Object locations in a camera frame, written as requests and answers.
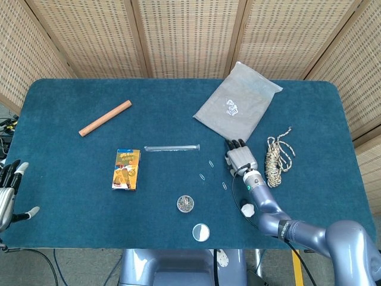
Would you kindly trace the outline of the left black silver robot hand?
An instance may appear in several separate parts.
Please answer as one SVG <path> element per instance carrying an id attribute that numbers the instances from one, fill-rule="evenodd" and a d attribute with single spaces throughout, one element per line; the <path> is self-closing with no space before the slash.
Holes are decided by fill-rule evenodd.
<path id="1" fill-rule="evenodd" d="M 16 160 L 0 170 L 0 233 L 12 223 L 33 218 L 40 210 L 39 206 L 35 206 L 27 212 L 14 213 L 15 198 L 28 166 L 28 162 Z"/>

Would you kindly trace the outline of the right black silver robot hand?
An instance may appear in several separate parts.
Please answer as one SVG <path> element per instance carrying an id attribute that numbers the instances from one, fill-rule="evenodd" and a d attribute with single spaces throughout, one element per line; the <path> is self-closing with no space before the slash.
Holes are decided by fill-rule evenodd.
<path id="1" fill-rule="evenodd" d="M 232 176 L 243 176 L 247 170 L 258 169 L 258 163 L 243 139 L 226 140 L 226 144 L 229 150 L 225 154 L 225 160 L 231 167 Z"/>

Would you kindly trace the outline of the round container of paper clips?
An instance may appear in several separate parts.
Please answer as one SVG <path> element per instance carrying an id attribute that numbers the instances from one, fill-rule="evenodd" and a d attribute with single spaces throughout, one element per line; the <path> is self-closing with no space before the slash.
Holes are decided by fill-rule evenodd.
<path id="1" fill-rule="evenodd" d="M 194 200 L 189 195 L 181 195 L 176 202 L 177 209 L 182 213 L 189 213 L 194 208 Z"/>

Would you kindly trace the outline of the grey plastic bag package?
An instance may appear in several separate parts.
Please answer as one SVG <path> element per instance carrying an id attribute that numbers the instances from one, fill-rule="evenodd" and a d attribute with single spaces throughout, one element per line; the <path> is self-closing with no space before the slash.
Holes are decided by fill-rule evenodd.
<path id="1" fill-rule="evenodd" d="M 281 86 L 238 61 L 193 117 L 225 139 L 246 142 L 275 94 L 282 90 Z"/>

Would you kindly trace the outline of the blue table cloth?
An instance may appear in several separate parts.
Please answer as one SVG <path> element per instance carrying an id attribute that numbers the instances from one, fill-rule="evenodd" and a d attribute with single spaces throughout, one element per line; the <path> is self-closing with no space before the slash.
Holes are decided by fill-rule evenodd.
<path id="1" fill-rule="evenodd" d="M 34 206 L 40 211 L 11 225 L 2 239 L 10 247 L 31 248 L 284 247 L 239 213 L 236 203 L 249 195 L 242 179 L 230 174 L 225 140 L 193 117 L 220 84 L 219 79 L 35 81 L 7 162 L 29 163 L 15 212 Z M 375 239 L 338 90 L 322 81 L 281 80 L 279 85 L 283 90 L 247 142 L 260 172 L 269 136 L 284 133 L 295 151 L 291 170 L 271 190 L 274 198 L 293 219 L 322 228 L 354 220 Z M 79 135 L 127 100 L 130 108 Z M 197 144 L 199 151 L 144 150 Z M 136 191 L 111 187 L 118 149 L 140 150 Z M 181 195 L 193 198 L 191 212 L 177 209 Z M 197 223 L 210 229 L 205 242 L 192 236 Z"/>

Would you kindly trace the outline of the clear glass test tube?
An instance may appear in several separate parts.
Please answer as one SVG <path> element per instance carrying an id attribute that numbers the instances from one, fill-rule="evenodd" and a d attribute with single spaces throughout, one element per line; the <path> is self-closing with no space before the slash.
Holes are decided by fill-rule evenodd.
<path id="1" fill-rule="evenodd" d="M 167 146 L 144 146 L 144 150 L 148 152 L 160 151 L 199 151 L 200 145 L 167 145 Z"/>

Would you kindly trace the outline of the white perforated plate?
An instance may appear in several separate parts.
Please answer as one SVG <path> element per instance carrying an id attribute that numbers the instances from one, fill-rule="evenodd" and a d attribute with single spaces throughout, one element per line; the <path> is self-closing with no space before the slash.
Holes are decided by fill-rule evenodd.
<path id="1" fill-rule="evenodd" d="M 221 268 L 225 268 L 228 266 L 229 258 L 223 249 L 217 250 L 216 258 L 217 258 L 217 263 Z"/>

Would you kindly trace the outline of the silver metal table leg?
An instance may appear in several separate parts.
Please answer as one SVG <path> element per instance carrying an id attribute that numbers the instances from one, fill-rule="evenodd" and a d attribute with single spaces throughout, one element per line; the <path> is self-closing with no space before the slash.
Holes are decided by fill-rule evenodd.
<path id="1" fill-rule="evenodd" d="M 255 249 L 255 273 L 261 276 L 261 262 L 263 260 L 265 250 Z"/>

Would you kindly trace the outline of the orange printed carton box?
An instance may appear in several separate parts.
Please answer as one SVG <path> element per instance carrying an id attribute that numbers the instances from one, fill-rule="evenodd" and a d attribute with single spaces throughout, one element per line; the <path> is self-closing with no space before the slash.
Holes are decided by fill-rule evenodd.
<path id="1" fill-rule="evenodd" d="M 139 163 L 140 150 L 118 149 L 115 158 L 112 189 L 136 191 Z"/>

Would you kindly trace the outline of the yellow floor tape strip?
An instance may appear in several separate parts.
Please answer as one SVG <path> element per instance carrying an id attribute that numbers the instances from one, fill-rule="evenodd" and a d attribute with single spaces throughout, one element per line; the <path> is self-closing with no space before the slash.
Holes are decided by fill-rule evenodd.
<path id="1" fill-rule="evenodd" d="M 304 286 L 304 280 L 302 276 L 302 265 L 298 257 L 298 252 L 295 252 L 293 250 L 292 250 L 292 262 L 293 262 L 295 286 Z"/>

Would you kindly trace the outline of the blue-grey robot torso base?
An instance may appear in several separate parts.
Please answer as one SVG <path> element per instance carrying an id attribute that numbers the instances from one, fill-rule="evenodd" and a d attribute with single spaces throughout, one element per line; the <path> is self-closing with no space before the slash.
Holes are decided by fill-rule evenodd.
<path id="1" fill-rule="evenodd" d="M 125 249 L 118 286 L 247 286 L 240 249 L 223 249 L 229 264 L 217 263 L 218 249 Z"/>

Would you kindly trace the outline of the round wooden dowel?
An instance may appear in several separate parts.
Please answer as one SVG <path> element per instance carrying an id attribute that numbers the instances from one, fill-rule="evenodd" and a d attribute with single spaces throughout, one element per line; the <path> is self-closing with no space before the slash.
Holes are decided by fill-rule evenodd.
<path id="1" fill-rule="evenodd" d="M 91 124 L 79 130 L 79 135 L 81 137 L 88 135 L 89 133 L 91 133 L 92 131 L 94 131 L 95 129 L 97 129 L 98 127 L 106 123 L 107 121 L 111 120 L 112 118 L 114 118 L 115 116 L 123 112 L 124 110 L 130 108 L 131 106 L 132 106 L 132 103 L 130 100 L 123 102 L 122 104 L 118 105 L 117 107 L 109 111 L 108 113 L 96 119 Z"/>

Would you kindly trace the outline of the woven bamboo screen panel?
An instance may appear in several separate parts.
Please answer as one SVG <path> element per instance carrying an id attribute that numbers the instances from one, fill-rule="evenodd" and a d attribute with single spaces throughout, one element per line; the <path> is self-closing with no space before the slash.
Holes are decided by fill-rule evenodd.
<path id="1" fill-rule="evenodd" d="M 130 0 L 148 77 L 227 76 L 247 0 Z"/>
<path id="2" fill-rule="evenodd" d="M 243 0 L 232 63 L 304 79 L 362 0 Z"/>
<path id="3" fill-rule="evenodd" d="M 381 0 L 361 0 L 307 77 L 338 88 L 370 211 L 381 215 Z"/>
<path id="4" fill-rule="evenodd" d="M 82 78 L 152 77 L 138 0 L 25 0 Z"/>
<path id="5" fill-rule="evenodd" d="M 75 77 L 27 0 L 0 0 L 0 103 L 20 114 L 35 81 Z"/>

